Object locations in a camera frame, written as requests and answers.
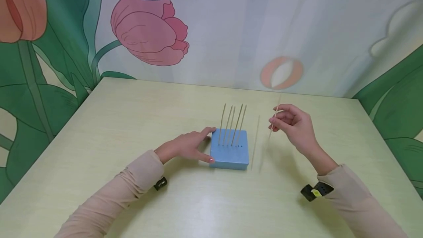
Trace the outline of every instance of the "blue foam block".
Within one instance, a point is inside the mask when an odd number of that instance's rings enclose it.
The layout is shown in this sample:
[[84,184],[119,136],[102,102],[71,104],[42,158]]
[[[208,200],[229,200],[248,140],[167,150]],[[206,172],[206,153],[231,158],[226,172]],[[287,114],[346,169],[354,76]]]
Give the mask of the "blue foam block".
[[[216,129],[216,131],[211,135],[212,142],[210,146],[210,155],[214,158],[215,162],[211,163],[210,167],[247,170],[247,166],[250,163],[250,159],[248,157],[247,131],[242,130],[239,133],[239,130],[226,130],[226,138],[225,141],[223,141],[225,130],[222,129],[222,133],[220,134],[220,143],[219,131],[220,129]],[[234,144],[231,146],[234,132]]]

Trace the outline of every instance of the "forearm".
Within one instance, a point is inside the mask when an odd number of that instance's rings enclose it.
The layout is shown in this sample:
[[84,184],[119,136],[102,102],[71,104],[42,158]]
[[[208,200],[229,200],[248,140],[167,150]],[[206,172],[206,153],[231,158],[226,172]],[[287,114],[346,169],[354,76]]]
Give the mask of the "forearm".
[[324,176],[338,167],[338,164],[318,144],[304,156],[309,160],[319,176]]
[[80,205],[55,237],[104,237],[117,216],[162,175],[159,157],[153,151],[144,153]]
[[325,197],[357,238],[405,238],[407,235],[346,165],[339,166],[323,150],[307,156],[318,180],[334,188]]

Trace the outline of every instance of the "black wristband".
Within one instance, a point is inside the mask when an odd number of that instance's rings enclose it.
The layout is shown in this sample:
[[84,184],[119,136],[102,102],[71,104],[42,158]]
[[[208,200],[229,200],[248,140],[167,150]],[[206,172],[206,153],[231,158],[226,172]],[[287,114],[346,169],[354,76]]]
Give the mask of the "black wristband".
[[326,196],[331,193],[333,188],[323,182],[318,182],[314,188],[311,185],[306,185],[302,190],[301,194],[310,202],[315,200],[319,196]]
[[154,188],[159,191],[159,189],[161,189],[162,187],[164,187],[165,185],[167,185],[167,180],[166,177],[162,177],[162,179],[160,179],[156,185],[154,185]]

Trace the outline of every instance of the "table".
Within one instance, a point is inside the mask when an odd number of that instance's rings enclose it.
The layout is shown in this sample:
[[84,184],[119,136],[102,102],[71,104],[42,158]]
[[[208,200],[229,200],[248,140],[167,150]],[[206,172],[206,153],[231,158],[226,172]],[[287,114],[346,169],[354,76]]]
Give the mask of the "table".
[[[301,196],[317,180],[286,136],[274,133],[267,147],[267,119],[278,99],[266,91],[105,78],[0,205],[0,237],[52,237],[143,152],[219,126],[225,102],[248,105],[243,128],[250,158],[256,143],[253,166],[172,160],[168,185],[132,204],[108,237],[353,237],[326,200]],[[361,177],[409,237],[420,237],[423,202],[357,100],[282,94],[281,102],[310,113],[328,154]]]

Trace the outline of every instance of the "wrist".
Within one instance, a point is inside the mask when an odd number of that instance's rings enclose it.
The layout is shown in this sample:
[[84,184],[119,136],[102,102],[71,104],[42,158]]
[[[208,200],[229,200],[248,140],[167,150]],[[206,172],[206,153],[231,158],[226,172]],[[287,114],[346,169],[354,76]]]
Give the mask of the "wrist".
[[326,152],[318,143],[308,147],[305,151],[300,151],[308,160],[318,158],[319,156],[325,155]]
[[154,150],[160,161],[165,164],[177,156],[176,149],[173,149],[168,143],[164,143]]
[[319,176],[325,176],[339,166],[320,146],[304,154],[304,156],[309,160]]

